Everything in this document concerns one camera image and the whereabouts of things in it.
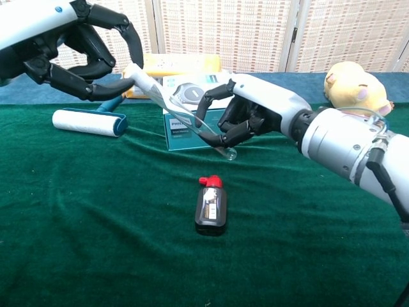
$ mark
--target yellow plush toy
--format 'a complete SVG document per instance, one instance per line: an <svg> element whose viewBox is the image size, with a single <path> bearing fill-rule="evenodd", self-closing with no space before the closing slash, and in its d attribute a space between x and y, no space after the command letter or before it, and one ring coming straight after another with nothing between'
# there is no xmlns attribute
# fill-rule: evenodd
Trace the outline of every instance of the yellow plush toy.
<svg viewBox="0 0 409 307"><path fill-rule="evenodd" d="M383 84L352 61L339 62L331 67L325 76L324 93L336 108L365 108L382 116L388 115L394 108L393 102L387 99ZM371 115L370 112L362 110L351 112Z"/></svg>

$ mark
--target green tablecloth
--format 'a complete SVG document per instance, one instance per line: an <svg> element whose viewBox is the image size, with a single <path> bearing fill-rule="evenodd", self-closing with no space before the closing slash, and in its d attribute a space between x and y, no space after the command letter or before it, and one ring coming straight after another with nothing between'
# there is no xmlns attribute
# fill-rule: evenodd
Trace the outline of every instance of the green tablecloth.
<svg viewBox="0 0 409 307"><path fill-rule="evenodd" d="M120 106L118 139L55 129L60 107L0 106L2 307L391 306L409 280L394 209L280 134L229 162L168 152L153 104ZM391 129L408 118L399 104ZM203 237L198 178L214 173L228 230Z"/></svg>

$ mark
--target yellow package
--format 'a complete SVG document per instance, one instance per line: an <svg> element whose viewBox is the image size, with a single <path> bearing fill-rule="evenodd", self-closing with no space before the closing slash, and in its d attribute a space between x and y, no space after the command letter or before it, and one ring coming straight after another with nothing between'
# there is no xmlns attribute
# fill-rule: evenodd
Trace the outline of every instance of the yellow package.
<svg viewBox="0 0 409 307"><path fill-rule="evenodd" d="M160 84L168 75L216 73L222 71L220 56L216 54L144 54L143 70ZM122 78L127 77L127 67ZM125 92L126 98L147 98L136 86Z"/></svg>

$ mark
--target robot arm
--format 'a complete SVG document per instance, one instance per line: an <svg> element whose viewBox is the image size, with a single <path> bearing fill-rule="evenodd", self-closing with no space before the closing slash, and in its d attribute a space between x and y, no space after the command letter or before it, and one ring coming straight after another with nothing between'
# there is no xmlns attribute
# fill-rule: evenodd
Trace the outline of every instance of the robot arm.
<svg viewBox="0 0 409 307"><path fill-rule="evenodd" d="M133 80L93 84L111 73L116 64L93 26L118 30L131 60L143 68L140 38L124 14L86 0L16 1L0 8L0 28L7 29L0 38L0 84L27 74L37 84L48 83L81 100L109 100L121 95L134 85ZM62 43L85 54L87 65L66 70L51 63Z"/></svg>
<svg viewBox="0 0 409 307"><path fill-rule="evenodd" d="M279 132L293 140L304 157L393 205L409 235L408 137L388 130L377 116L325 107L313 111L292 91L247 74L236 74L228 84L206 92L196 116L204 119L213 99L230 96L219 121L224 134L200 135L210 146L235 146Z"/></svg>

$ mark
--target box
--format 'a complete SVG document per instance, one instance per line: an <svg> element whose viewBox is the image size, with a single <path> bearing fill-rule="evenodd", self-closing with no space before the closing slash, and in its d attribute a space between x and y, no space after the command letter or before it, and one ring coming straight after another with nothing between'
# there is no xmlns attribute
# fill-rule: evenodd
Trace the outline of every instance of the box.
<svg viewBox="0 0 409 307"><path fill-rule="evenodd" d="M143 70L162 84L163 77L180 74L210 74L222 71L220 56L216 54L144 54ZM127 67L122 78L127 77ZM126 98L147 98L134 86L125 92Z"/></svg>
<svg viewBox="0 0 409 307"><path fill-rule="evenodd" d="M217 74L184 74L163 77L163 87L183 103L187 109L196 113L197 103L203 96L206 90L215 88L221 84L227 84L231 74L221 72ZM223 115L225 108L228 106L232 97L222 100L214 100L209 110L206 113L204 122L216 133L222 134L217 126L220 117ZM204 142L195 132L191 131L181 121L177 120L172 114L169 114L165 109L164 128L166 133L167 149L186 150L194 148L209 148L210 146Z"/></svg>

